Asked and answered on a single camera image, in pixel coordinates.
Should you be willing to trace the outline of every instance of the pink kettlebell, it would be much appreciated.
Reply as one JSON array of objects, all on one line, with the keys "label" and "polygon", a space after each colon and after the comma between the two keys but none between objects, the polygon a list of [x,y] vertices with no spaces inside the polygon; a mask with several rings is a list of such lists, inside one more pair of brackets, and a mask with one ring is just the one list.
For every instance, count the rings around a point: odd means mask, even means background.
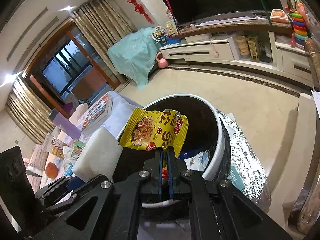
[{"label": "pink kettlebell", "polygon": [[161,52],[158,52],[156,55],[156,61],[158,62],[158,67],[159,68],[166,68],[167,66],[169,66],[169,63],[167,62],[167,60],[163,57]]}]

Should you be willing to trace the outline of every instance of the colorful ring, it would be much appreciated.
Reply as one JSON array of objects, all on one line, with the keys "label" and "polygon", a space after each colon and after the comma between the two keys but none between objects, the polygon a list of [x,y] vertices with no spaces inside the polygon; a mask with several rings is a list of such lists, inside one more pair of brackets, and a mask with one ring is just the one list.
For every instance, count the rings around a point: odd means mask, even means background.
[{"label": "colorful ring", "polygon": [[294,38],[294,40],[296,41],[296,43],[304,46],[304,41],[301,41],[301,40],[299,40],[299,39],[297,39],[297,38]]},{"label": "colorful ring", "polygon": [[292,19],[297,21],[297,22],[304,23],[304,19],[300,19],[300,18],[297,18],[297,17],[292,17]]},{"label": "colorful ring", "polygon": [[302,32],[306,32],[307,31],[307,28],[306,27],[300,27],[298,25],[293,25],[293,27],[299,31],[302,31]]},{"label": "colorful ring", "polygon": [[302,36],[302,35],[297,34],[297,33],[295,33],[295,34],[294,34],[294,36],[295,36],[297,39],[301,40],[301,41],[304,41],[304,40],[305,40],[305,38],[307,38],[307,37],[308,37],[308,36]]},{"label": "colorful ring", "polygon": [[293,31],[297,34],[300,34],[301,36],[308,36],[308,33],[306,31],[300,31],[300,30],[297,30],[296,28],[294,28]]},{"label": "colorful ring", "polygon": [[298,14],[298,13],[291,13],[292,17],[297,17],[297,18],[301,18],[302,19],[302,15]]},{"label": "colorful ring", "polygon": [[300,26],[300,27],[305,27],[305,26],[306,26],[305,23],[297,22],[297,21],[295,21],[295,20],[293,20],[293,24],[294,24],[294,25],[297,25],[297,26]]}]

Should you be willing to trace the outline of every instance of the purple tumbler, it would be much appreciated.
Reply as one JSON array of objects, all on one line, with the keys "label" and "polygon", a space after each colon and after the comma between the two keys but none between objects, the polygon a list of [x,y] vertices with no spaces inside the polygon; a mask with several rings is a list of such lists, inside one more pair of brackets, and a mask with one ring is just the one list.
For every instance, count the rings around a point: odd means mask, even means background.
[{"label": "purple tumbler", "polygon": [[51,114],[49,115],[49,119],[73,140],[79,140],[81,131],[67,118],[65,118],[57,109],[52,110]]}]

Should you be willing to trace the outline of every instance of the teal cloth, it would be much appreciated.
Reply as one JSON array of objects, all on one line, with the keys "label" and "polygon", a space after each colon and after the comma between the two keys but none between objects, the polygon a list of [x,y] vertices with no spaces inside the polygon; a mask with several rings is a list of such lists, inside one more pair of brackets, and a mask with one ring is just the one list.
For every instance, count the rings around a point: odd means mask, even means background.
[{"label": "teal cloth", "polygon": [[158,47],[151,37],[153,28],[146,27],[131,33],[108,49],[115,69],[133,79],[139,90],[148,84],[148,74],[153,68]]}]

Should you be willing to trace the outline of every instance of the book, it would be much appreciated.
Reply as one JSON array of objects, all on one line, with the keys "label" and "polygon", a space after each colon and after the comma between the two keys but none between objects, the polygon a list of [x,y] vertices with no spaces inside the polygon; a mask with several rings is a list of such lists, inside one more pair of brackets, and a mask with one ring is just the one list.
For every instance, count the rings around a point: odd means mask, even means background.
[{"label": "book", "polygon": [[82,125],[82,131],[86,134],[93,133],[110,116],[112,109],[112,96],[106,93],[90,108]]}]

